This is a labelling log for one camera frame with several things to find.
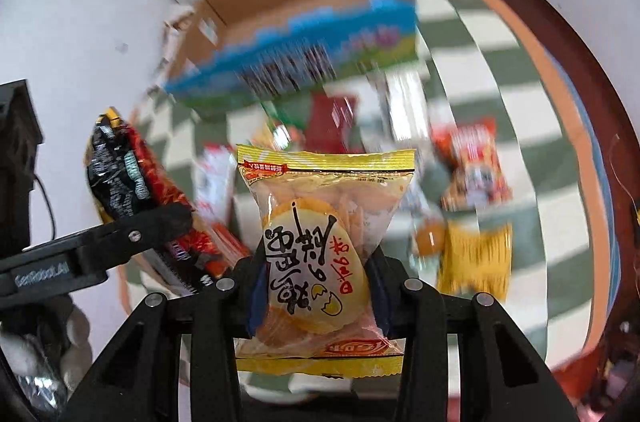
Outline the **yellow snack bag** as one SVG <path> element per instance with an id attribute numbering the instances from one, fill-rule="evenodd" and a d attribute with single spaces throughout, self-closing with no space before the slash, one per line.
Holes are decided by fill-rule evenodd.
<path id="1" fill-rule="evenodd" d="M 485 292 L 504 301 L 510 286 L 512 251 L 511 224 L 474 233 L 457 223 L 450 223 L 436 289 L 448 295 Z"/>

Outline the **black red snack packet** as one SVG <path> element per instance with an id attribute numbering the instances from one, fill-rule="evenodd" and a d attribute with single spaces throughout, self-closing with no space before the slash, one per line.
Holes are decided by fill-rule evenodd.
<path id="1" fill-rule="evenodd" d="M 224 224 L 202 218 L 139 132 L 116 109 L 107 109 L 96 119 L 85 166 L 91 194 L 105 222 L 173 203 L 191 210 L 193 226 L 152 250 L 152 265 L 168 283 L 189 292 L 201 291 L 250 255 Z"/>

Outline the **yellow egg cracker packet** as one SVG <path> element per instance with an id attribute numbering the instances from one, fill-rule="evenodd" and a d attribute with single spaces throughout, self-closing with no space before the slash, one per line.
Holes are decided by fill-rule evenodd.
<path id="1" fill-rule="evenodd" d="M 340 379 L 393 376 L 402 348 L 378 327 L 366 263 L 414 174 L 411 149 L 309 153 L 238 148 L 262 225 L 268 309 L 236 346 L 240 370 Z"/>

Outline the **orange panda snack bag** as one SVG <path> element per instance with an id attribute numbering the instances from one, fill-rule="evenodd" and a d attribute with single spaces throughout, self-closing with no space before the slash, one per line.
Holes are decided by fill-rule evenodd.
<path id="1" fill-rule="evenodd" d="M 494 119 L 439 125 L 431 133 L 436 150 L 451 169 L 451 181 L 440 197 L 445 210 L 482 209 L 512 198 L 499 162 Z"/>

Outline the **orange jelly cup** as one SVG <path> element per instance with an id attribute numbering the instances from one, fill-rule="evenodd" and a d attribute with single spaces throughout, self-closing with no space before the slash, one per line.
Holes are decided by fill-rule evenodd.
<path id="1" fill-rule="evenodd" d="M 446 242 L 447 225 L 441 221 L 425 220 L 416 231 L 416 254 L 432 257 L 442 252 Z"/>

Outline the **dark red snack packet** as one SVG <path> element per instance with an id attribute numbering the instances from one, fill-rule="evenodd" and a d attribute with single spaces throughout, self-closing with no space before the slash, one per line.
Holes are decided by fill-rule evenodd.
<path id="1" fill-rule="evenodd" d="M 357 106 L 354 95 L 314 94 L 304 132 L 305 149 L 313 153 L 349 153 Z"/>

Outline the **colourful candy bag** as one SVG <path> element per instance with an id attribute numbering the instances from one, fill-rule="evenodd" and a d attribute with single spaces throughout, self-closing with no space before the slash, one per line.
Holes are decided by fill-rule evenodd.
<path id="1" fill-rule="evenodd" d="M 250 144 L 277 151 L 301 151 L 305 145 L 304 125 L 283 107 L 262 103 L 265 118 L 250 138 Z"/>

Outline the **green checkered table mat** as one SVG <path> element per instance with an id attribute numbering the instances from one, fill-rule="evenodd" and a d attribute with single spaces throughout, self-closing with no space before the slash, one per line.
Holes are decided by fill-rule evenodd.
<path id="1" fill-rule="evenodd" d="M 511 224 L 512 279 L 504 307 L 552 370 L 597 347 L 620 285 L 620 250 L 601 149 L 570 78 L 498 0 L 418 0 L 419 69 L 430 122 L 490 118 L 512 200 L 480 212 L 445 213 L 469 231 Z M 201 119 L 151 91 L 132 117 L 168 173 L 190 197 L 206 142 L 239 144 L 263 124 L 253 105 Z M 292 404 L 311 392 L 390 398 L 399 376 L 324 379 L 241 372 L 247 394 Z"/>

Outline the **blue printed cardboard box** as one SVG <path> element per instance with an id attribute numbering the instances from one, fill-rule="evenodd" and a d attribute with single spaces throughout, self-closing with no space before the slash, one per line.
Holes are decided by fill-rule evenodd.
<path id="1" fill-rule="evenodd" d="M 198 0 L 164 84 L 217 115 L 413 62 L 416 0 Z"/>

